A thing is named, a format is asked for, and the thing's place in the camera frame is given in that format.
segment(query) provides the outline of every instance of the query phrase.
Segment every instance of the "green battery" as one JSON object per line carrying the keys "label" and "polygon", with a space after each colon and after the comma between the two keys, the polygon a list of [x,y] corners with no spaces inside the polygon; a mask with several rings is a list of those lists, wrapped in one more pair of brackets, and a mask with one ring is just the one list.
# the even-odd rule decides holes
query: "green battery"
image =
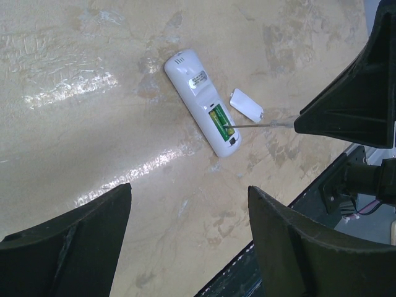
{"label": "green battery", "polygon": [[231,135],[235,133],[235,130],[232,128],[224,128],[224,126],[230,126],[231,123],[226,117],[220,104],[217,105],[211,112],[209,112],[209,116],[212,118],[212,121],[215,123],[224,141],[230,139]]}
{"label": "green battery", "polygon": [[[213,109],[216,112],[216,115],[218,119],[220,120],[222,126],[232,126],[230,121],[228,120],[227,116],[225,115],[223,108],[220,106],[220,104],[216,105],[216,107]],[[235,130],[233,128],[225,128],[225,131],[229,136],[233,135],[235,133]]]}

